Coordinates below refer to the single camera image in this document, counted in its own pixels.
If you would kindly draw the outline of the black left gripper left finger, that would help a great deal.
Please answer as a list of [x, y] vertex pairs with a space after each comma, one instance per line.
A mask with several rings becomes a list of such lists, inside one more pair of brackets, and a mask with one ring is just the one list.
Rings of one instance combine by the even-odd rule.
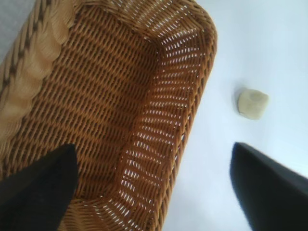
[[76, 149], [65, 144], [0, 182], [0, 229], [57, 230], [76, 186]]

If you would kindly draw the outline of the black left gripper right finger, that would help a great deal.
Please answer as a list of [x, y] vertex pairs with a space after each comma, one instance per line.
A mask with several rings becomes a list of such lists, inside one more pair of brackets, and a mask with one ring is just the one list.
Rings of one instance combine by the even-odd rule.
[[306, 231], [308, 180], [243, 142], [233, 146], [230, 178], [254, 231]]

